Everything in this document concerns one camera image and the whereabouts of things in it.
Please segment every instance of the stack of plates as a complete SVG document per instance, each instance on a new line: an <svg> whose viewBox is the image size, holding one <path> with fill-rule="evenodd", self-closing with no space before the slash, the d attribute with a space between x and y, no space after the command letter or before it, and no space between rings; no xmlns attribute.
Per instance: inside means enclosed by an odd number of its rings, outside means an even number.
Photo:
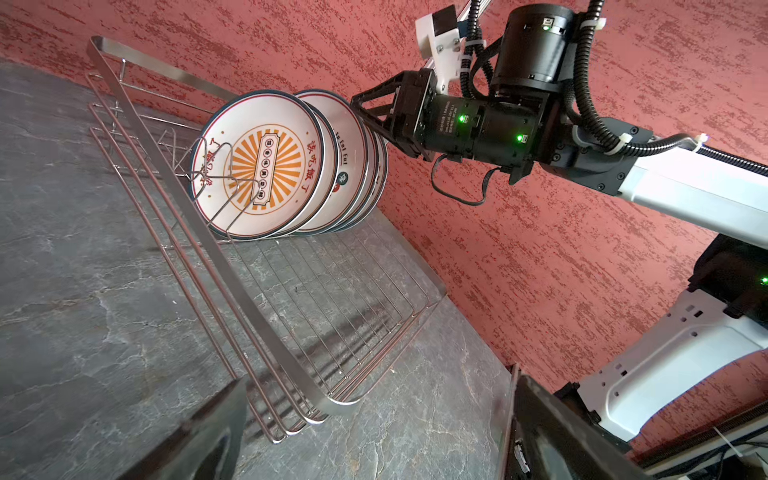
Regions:
<svg viewBox="0 0 768 480"><path fill-rule="evenodd" d="M388 163L384 139L339 95L261 90L232 100L205 126L189 191L221 236L314 235L366 218Z"/></svg>

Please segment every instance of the black corrugated tube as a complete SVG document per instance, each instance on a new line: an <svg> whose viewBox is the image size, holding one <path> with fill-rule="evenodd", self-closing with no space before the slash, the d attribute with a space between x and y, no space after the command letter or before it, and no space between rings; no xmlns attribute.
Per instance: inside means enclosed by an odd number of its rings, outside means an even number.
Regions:
<svg viewBox="0 0 768 480"><path fill-rule="evenodd" d="M584 20L597 21L600 18L603 4L604 0L590 0ZM598 142L600 142L600 145L605 147L607 151L610 151L616 148L621 140L617 135L608 130L608 127L603 123L592 103L592 96L589 91L589 56L596 29L593 25L584 27L579 25L579 27L578 45L574 62L574 94L579 114L581 114L580 125L594 135ZM648 157L675 147L693 150L696 145L697 142L689 134L681 133L646 144L631 141L619 149L617 154L626 154L631 157ZM706 145L702 145L697 153L768 177L768 167L766 165L747 160L746 158L728 154Z"/></svg>
<svg viewBox="0 0 768 480"><path fill-rule="evenodd" d="M478 15L480 13L480 0L472 0L469 4L469 15L467 15L467 41L482 39L482 30L478 27ZM483 51L482 45L469 45L464 47L464 55L472 56L472 52L475 55L480 56ZM472 60L465 58L462 60L462 70L469 69L472 66ZM491 85L493 79L493 67L490 62L482 64L482 70L485 74L485 80L488 81L488 86ZM468 70L462 71L458 74L458 79L462 85L462 95L465 98L473 98L472 90L469 88L469 82L472 81L469 78Z"/></svg>

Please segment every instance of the wire plate holder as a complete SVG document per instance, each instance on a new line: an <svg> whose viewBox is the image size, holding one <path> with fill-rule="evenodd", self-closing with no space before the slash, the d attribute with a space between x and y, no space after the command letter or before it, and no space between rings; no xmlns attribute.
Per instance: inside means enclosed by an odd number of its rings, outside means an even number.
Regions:
<svg viewBox="0 0 768 480"><path fill-rule="evenodd" d="M213 111L180 99L194 96L190 87L222 105L236 95L108 38L93 37L88 56L98 70L86 74L97 98L91 136L224 368L250 378L263 436L277 444L351 412L424 326L445 284L391 224L372 218L316 237L215 237L187 193L189 182L210 179L190 169L200 128L137 108L127 92L203 115ZM177 91L129 83L129 69L169 78Z"/></svg>

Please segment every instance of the gray marble surface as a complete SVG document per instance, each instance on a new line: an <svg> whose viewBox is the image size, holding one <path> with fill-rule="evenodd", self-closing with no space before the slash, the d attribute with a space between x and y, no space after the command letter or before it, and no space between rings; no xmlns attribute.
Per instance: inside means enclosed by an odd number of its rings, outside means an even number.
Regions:
<svg viewBox="0 0 768 480"><path fill-rule="evenodd" d="M0 61L0 478L116 478L229 381L88 136L89 101L84 88ZM325 313L308 314L330 325L376 301L394 316L423 296L388 292L387 305L361 279L330 281L344 278L344 257L376 257L383 270L366 268L377 281L384 270L405 281L397 260L427 284L391 232L376 213L339 237L238 248L273 325L307 292L332 300L313 296ZM281 266L291 248L316 259ZM277 446L251 425L239 477L494 478L509 375L450 300L422 320L352 415Z"/></svg>

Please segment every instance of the cylindrical motor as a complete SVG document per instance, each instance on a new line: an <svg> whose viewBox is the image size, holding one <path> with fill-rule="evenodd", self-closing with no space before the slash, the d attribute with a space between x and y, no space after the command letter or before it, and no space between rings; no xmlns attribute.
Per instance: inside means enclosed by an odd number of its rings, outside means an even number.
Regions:
<svg viewBox="0 0 768 480"><path fill-rule="evenodd" d="M560 5L533 4L509 14L491 89L499 97L516 87L551 91L565 47L573 34L575 13Z"/></svg>

